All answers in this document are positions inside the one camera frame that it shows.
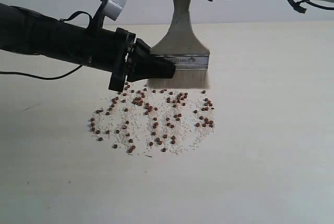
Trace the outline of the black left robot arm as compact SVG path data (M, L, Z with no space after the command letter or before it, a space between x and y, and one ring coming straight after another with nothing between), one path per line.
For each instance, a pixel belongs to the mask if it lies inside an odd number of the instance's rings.
M112 74L109 89L123 91L125 82L172 78L173 63L150 54L134 33L109 31L93 18L87 28L29 9L1 4L1 49L91 67Z

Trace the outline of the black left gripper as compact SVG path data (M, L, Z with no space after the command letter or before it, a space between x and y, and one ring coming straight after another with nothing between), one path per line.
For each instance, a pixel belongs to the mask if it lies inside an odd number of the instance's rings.
M174 76L175 65L151 55L150 46L140 38L135 42L135 37L134 33L123 28L117 28L115 31L115 62L112 65L109 90L122 92L126 76L128 82L169 79Z

